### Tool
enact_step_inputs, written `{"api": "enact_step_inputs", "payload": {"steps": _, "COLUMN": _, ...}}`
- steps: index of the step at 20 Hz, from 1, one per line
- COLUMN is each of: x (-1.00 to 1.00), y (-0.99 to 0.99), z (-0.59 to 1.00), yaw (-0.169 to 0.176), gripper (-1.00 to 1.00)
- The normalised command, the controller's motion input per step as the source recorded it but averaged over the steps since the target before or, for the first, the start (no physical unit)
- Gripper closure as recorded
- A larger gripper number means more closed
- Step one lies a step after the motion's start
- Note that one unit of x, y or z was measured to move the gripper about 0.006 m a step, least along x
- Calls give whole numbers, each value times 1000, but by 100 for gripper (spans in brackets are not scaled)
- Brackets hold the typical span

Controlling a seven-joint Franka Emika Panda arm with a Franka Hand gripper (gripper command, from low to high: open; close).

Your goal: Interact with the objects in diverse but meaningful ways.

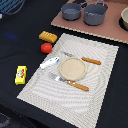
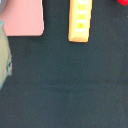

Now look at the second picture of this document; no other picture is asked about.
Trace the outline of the grey green-padded gripper finger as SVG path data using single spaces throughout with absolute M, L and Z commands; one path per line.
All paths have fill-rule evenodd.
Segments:
M 0 21 L 0 89 L 6 78 L 12 74 L 12 54 L 5 34 L 4 22 Z

